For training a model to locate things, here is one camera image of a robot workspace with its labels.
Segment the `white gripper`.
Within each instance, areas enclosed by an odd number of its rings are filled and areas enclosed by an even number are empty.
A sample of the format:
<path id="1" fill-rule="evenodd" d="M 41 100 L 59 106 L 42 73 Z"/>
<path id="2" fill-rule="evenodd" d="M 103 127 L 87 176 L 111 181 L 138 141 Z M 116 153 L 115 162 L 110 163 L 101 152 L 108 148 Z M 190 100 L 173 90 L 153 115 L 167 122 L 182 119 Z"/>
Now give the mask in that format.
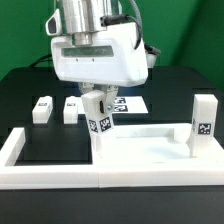
<path id="1" fill-rule="evenodd" d="M 112 113 L 117 86 L 144 84 L 148 77 L 144 44 L 137 49 L 137 25 L 134 22 L 111 25 L 92 34 L 92 44 L 74 46 L 70 35 L 61 35 L 60 11 L 46 22 L 52 36 L 51 53 L 56 75 L 62 81 L 79 82 L 82 95 L 93 90 L 93 84 L 104 85 L 104 112 Z"/>

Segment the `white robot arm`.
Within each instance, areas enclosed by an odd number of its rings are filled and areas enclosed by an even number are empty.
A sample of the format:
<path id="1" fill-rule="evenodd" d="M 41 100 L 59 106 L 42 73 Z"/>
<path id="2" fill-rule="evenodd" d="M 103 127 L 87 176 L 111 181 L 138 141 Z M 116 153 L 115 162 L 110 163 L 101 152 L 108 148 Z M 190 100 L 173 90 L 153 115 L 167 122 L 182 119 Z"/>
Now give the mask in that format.
<path id="1" fill-rule="evenodd" d="M 56 0 L 46 22 L 52 37 L 55 72 L 77 82 L 87 93 L 102 88 L 104 110 L 113 110 L 120 87 L 143 84 L 148 76 L 141 28 L 135 18 L 118 12 L 112 0 Z"/>

